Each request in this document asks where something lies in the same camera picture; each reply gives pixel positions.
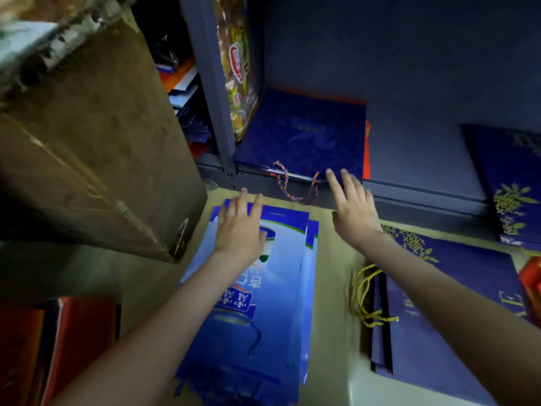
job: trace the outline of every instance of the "multicolored rope handle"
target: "multicolored rope handle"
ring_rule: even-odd
[[[375,277],[377,274],[381,273],[382,270],[377,269],[376,271],[368,275],[366,278],[364,278],[361,282],[359,282],[359,278],[368,269],[375,268],[375,267],[376,266],[374,264],[365,266],[357,273],[355,279],[351,283],[351,291],[350,291],[351,296],[349,298],[349,308],[351,309],[351,312],[355,316],[361,319],[362,324],[366,327],[382,326],[384,322],[398,321],[398,316],[391,316],[390,318],[384,318],[380,316],[382,313],[381,309],[378,309],[377,311],[374,311],[374,312],[368,312],[363,305],[366,294],[369,291],[370,280],[373,277]]]
[[[292,202],[297,202],[298,204],[303,204],[303,205],[310,205],[312,202],[315,201],[315,199],[318,197],[318,184],[316,183],[316,180],[319,176],[319,172],[316,172],[314,174],[314,177],[312,178],[312,182],[310,183],[310,191],[308,192],[308,196],[307,197],[294,197],[293,195],[290,195],[288,194],[287,192],[287,182],[289,181],[289,172],[287,171],[287,168],[284,167],[282,165],[282,163],[280,161],[274,161],[273,162],[274,165],[278,165],[284,175],[285,175],[285,179],[284,179],[284,183],[282,185],[282,180],[281,180],[281,176],[280,174],[278,174],[278,185],[280,186],[280,189],[282,190],[283,194],[288,197]]]

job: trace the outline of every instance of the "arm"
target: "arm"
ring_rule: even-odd
[[[379,224],[374,197],[342,170],[327,179],[336,201],[336,232],[402,288],[500,405],[541,402],[541,333],[411,254]]]
[[[157,402],[222,293],[263,251],[263,197],[247,216],[246,190],[222,207],[210,258],[155,314],[80,374],[51,406],[149,406]]]

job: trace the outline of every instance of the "snack bag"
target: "snack bag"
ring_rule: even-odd
[[[258,100],[258,88],[246,30],[246,5],[243,0],[213,0],[218,21],[218,43],[231,122],[238,142]]]

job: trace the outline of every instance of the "gold floral pattern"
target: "gold floral pattern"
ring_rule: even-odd
[[[416,233],[399,230],[387,225],[382,225],[382,228],[385,232],[395,238],[402,236],[402,246],[404,249],[409,249],[424,261],[439,262],[439,260],[430,256],[430,253],[432,253],[432,248],[425,248],[425,240]]]
[[[541,135],[513,133],[513,145],[515,147],[530,148],[535,156],[541,157]]]
[[[519,209],[523,204],[538,204],[539,201],[525,197],[530,192],[530,187],[520,188],[513,183],[511,186],[500,184],[502,187],[494,193],[494,205],[500,214],[503,230],[506,235],[518,235],[518,231],[526,226],[523,222],[516,222],[515,217],[523,217],[525,214]]]

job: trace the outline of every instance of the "red label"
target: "red label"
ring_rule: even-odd
[[[231,64],[231,68],[233,69],[233,74],[235,74],[235,78],[239,80],[239,82],[242,84],[244,81],[244,74],[242,72],[242,62],[240,59],[240,48],[239,44],[234,43],[229,47],[229,63]]]

